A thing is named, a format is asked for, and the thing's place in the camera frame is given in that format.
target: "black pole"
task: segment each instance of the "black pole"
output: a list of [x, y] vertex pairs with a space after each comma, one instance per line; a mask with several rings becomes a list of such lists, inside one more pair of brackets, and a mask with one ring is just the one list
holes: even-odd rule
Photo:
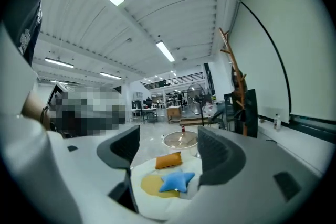
[[201, 109], [202, 126], [204, 126], [203, 110], [202, 110], [202, 102], [199, 102], [199, 107], [200, 107], [200, 109]]

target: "yellow cushion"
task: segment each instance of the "yellow cushion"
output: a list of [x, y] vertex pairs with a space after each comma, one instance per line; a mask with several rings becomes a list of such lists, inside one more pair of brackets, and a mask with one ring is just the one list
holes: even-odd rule
[[160, 198], [172, 198], [180, 197], [180, 193], [175, 190], [169, 190], [160, 193], [159, 189], [162, 186], [163, 181], [161, 175], [147, 175], [142, 178], [141, 188], [149, 195], [158, 196]]
[[155, 169], [163, 169], [179, 164], [182, 164], [181, 151], [157, 157]]

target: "dark shirt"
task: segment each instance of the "dark shirt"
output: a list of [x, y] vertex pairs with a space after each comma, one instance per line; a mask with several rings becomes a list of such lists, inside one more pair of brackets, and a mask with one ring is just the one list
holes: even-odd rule
[[3, 19], [13, 43], [29, 65], [32, 65], [42, 23], [41, 0], [10, 0]]

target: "white floor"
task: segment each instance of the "white floor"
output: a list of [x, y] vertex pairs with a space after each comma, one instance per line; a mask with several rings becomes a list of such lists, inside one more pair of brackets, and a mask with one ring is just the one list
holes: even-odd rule
[[[155, 123], [146, 122], [143, 124], [140, 120], [129, 122], [121, 125], [120, 131], [128, 129], [134, 125], [140, 126], [140, 147], [131, 167], [142, 164], [149, 159], [171, 153], [170, 149], [162, 143], [163, 136], [181, 130], [179, 124], [168, 124], [165, 119], [159, 119], [159, 122]], [[217, 124], [213, 124], [212, 127], [218, 128]], [[197, 128], [198, 126], [185, 127], [186, 131], [196, 133]]]

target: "blue star cushion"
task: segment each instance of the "blue star cushion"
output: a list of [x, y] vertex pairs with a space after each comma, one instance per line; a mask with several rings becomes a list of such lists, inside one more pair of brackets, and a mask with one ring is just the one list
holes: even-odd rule
[[163, 185], [159, 189], [159, 192], [177, 190], [182, 193], [187, 192], [187, 185], [189, 181], [195, 176], [195, 173], [183, 173], [174, 172], [165, 176], [162, 176]]

